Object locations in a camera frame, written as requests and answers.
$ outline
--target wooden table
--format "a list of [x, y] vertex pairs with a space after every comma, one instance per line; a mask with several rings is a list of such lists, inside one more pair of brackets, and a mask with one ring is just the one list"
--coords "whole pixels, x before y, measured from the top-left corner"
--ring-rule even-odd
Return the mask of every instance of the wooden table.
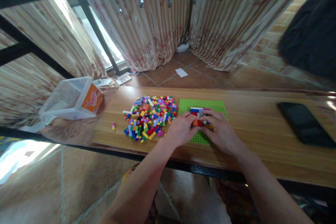
[[[123, 132], [127, 121], [122, 111], [130, 110], [136, 98], [144, 95], [173, 96], [178, 107], [180, 98], [222, 100], [237, 135], [276, 178], [336, 188], [336, 150], [302, 144], [277, 108], [279, 102], [305, 104], [331, 137], [336, 139], [334, 122], [303, 93], [124, 86], [119, 88], [96, 125], [93, 142], [115, 146], [126, 152], [150, 152], [158, 137], [140, 143], [132, 141]], [[116, 124], [115, 132], [111, 123]], [[172, 159], [240, 171], [231, 157], [208, 145], [187, 143], [176, 149]]]

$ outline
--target pile of lego bricks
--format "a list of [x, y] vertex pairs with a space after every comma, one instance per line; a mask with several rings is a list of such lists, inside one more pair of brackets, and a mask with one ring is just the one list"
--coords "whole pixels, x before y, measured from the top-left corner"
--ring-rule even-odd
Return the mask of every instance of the pile of lego bricks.
[[[190, 108], [190, 114], [193, 114], [195, 116], [202, 117], [204, 116], [203, 114], [203, 110], [211, 110], [211, 108], [197, 108], [197, 107], [191, 107]], [[210, 124], [208, 121], [200, 121], [200, 120], [195, 120], [192, 122], [192, 126], [193, 127], [206, 127], [210, 130], [214, 130], [214, 126], [212, 124]]]
[[125, 119], [128, 121], [128, 127], [124, 132], [131, 139], [140, 140], [140, 142], [153, 139], [156, 135], [161, 137], [165, 135], [161, 127], [164, 127], [166, 122], [171, 124], [172, 120], [176, 118], [176, 112], [177, 106], [172, 96], [138, 97], [130, 111], [123, 111]]

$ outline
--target tiled floor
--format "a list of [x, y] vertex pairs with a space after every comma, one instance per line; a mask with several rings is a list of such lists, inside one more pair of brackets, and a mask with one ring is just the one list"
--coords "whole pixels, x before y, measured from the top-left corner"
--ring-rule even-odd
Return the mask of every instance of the tiled floor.
[[[188, 76], [177, 75], [178, 68]], [[316, 89], [243, 64], [231, 73], [215, 71], [189, 52], [175, 55], [155, 71], [132, 76], [124, 85]], [[0, 223], [96, 223], [116, 196], [120, 178], [133, 164], [135, 161], [71, 147], [55, 148], [0, 186]], [[211, 193], [205, 177], [165, 169], [161, 183], [156, 205], [162, 216], [184, 223], [230, 223], [225, 205]]]
[[[188, 75], [180, 77], [175, 69], [182, 68]], [[189, 51], [174, 55], [166, 65], [154, 71], [146, 71], [125, 83], [125, 86], [150, 86], [165, 88], [282, 88], [320, 90], [304, 82], [296, 81], [276, 73], [259, 70], [252, 66], [240, 64], [232, 72], [220, 72], [211, 69]]]

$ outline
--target brick wall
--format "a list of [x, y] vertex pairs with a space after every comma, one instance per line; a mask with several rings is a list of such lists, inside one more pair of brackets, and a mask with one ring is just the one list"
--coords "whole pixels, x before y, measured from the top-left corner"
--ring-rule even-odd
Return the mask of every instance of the brick wall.
[[268, 72], [278, 73], [292, 79], [312, 84], [325, 90], [335, 90], [336, 83], [288, 65], [278, 51], [279, 41], [294, 15], [306, 0], [294, 0], [277, 19], [275, 24], [252, 49], [245, 63]]

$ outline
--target transparent plastic box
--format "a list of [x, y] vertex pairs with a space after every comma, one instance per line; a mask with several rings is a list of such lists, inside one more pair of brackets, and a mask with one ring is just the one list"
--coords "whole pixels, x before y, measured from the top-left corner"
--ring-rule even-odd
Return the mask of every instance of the transparent plastic box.
[[60, 81], [38, 113], [69, 120], [95, 117], [103, 92], [92, 81], [90, 76]]

